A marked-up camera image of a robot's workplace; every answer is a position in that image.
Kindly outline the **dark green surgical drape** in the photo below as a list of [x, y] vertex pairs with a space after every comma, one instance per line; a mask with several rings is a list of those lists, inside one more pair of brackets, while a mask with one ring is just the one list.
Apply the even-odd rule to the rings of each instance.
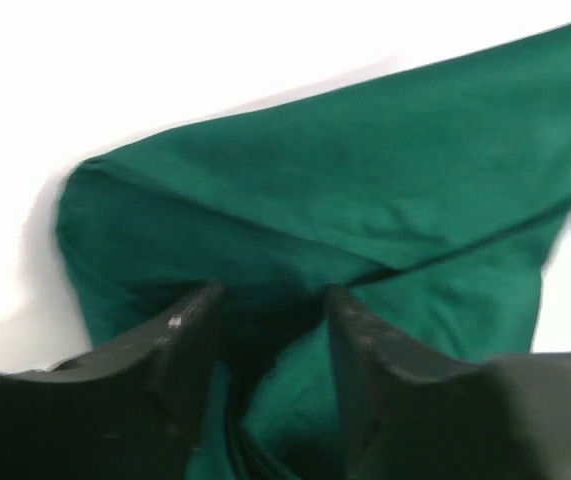
[[463, 360], [528, 352], [571, 210], [571, 24], [81, 163], [55, 235], [101, 344], [227, 291], [191, 479], [337, 479], [322, 296]]

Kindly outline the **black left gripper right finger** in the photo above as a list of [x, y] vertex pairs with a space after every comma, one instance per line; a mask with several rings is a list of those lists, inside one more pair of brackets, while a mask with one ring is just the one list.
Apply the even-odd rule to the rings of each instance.
[[571, 353], [451, 358], [325, 297], [351, 479], [571, 480]]

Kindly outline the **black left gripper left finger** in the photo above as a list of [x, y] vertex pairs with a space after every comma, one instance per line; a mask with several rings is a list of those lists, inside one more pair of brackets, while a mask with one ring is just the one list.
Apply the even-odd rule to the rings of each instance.
[[51, 371], [0, 373], [0, 479], [181, 479], [199, 446], [222, 287]]

